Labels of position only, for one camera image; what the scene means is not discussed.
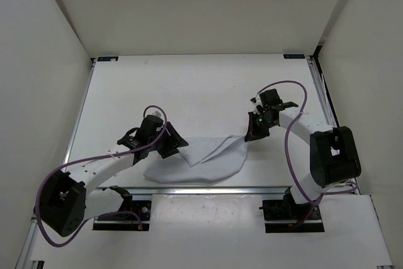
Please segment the white skirt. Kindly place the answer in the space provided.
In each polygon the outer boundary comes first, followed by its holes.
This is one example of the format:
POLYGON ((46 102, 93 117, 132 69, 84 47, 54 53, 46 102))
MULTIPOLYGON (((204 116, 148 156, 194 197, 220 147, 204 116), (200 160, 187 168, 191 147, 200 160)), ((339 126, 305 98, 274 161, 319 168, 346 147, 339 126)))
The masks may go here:
POLYGON ((187 141, 177 154, 150 162, 143 176, 161 184, 214 184, 237 174, 247 158, 248 143, 241 135, 187 141))

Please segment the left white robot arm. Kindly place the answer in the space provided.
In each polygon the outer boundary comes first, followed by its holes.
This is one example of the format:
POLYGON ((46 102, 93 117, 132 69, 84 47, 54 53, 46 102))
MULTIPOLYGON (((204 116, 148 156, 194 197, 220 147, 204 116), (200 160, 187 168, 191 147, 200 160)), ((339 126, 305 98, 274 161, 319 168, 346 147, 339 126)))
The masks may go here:
POLYGON ((186 146, 188 143, 170 122, 147 115, 105 155, 76 161, 67 171, 58 169, 46 177, 38 191, 35 216, 42 226, 62 237, 70 236, 93 217, 112 213, 124 219, 132 211, 128 191, 117 185, 105 189, 100 186, 152 152, 165 159, 186 146))

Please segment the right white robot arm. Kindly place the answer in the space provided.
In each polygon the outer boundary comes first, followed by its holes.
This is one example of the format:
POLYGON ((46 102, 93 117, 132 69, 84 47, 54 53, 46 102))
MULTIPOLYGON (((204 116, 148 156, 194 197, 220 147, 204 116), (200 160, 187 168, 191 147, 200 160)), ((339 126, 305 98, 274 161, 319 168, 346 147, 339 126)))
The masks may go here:
POLYGON ((306 205, 315 205, 328 189, 357 178, 362 168, 352 130, 333 127, 312 118, 294 102, 284 102, 276 89, 268 89, 251 99, 254 110, 248 113, 246 142, 270 136, 270 129, 286 130, 285 156, 294 180, 284 196, 283 212, 296 219, 305 212, 306 205), (309 172, 298 179, 292 168, 288 140, 290 134, 309 146, 309 172))

